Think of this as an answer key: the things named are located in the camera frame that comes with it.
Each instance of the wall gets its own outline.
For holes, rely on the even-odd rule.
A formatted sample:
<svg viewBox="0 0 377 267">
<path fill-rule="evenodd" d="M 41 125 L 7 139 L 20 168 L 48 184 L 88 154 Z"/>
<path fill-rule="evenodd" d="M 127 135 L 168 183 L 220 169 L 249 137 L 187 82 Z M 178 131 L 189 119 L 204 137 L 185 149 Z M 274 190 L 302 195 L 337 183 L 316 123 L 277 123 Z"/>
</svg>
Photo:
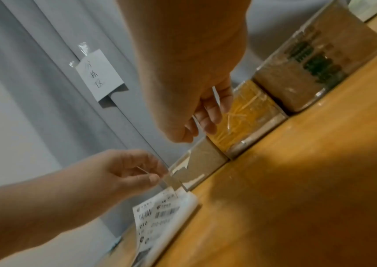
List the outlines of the wall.
<svg viewBox="0 0 377 267">
<path fill-rule="evenodd" d="M 0 83 L 0 185 L 60 169 L 61 166 Z M 114 236 L 101 220 L 64 233 L 51 242 L 0 261 L 0 267 L 91 267 Z"/>
</svg>

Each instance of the clear packing tape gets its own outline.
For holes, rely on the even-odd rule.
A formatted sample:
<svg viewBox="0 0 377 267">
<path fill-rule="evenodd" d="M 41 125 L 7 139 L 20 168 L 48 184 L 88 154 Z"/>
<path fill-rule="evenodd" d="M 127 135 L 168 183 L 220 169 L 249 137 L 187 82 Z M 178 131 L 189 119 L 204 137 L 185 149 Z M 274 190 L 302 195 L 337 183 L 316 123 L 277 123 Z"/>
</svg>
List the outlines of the clear packing tape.
<svg viewBox="0 0 377 267">
<path fill-rule="evenodd" d="M 217 133 L 209 138 L 234 159 L 286 119 L 282 109 L 253 81 L 247 80 L 234 89 L 231 110 L 224 114 Z"/>
<path fill-rule="evenodd" d="M 288 113 L 297 113 L 377 55 L 377 33 L 334 0 L 317 12 L 253 76 Z"/>
</svg>

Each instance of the tabletop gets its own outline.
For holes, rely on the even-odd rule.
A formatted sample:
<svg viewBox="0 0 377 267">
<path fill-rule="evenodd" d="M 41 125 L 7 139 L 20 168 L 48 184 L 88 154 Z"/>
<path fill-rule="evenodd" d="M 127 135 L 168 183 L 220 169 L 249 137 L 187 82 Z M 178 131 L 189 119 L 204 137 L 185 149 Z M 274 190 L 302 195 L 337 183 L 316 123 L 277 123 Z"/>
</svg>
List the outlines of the tabletop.
<svg viewBox="0 0 377 267">
<path fill-rule="evenodd" d="M 157 267 L 377 266 L 377 57 L 193 193 Z M 101 266 L 130 266 L 134 235 Z"/>
</svg>

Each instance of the skin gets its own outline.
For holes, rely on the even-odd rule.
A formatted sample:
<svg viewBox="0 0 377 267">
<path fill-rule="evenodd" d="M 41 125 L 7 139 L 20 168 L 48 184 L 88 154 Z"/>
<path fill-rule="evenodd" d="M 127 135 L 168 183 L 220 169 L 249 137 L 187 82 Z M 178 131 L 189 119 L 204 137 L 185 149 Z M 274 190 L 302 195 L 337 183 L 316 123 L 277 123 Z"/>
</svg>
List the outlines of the skin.
<svg viewBox="0 0 377 267">
<path fill-rule="evenodd" d="M 215 134 L 233 102 L 229 74 L 245 51 L 250 0 L 117 2 L 159 129 L 173 142 L 190 143 L 198 135 L 195 118 L 206 133 Z"/>
<path fill-rule="evenodd" d="M 148 152 L 108 150 L 59 172 L 0 187 L 0 259 L 92 221 L 157 185 L 167 172 Z"/>
</svg>

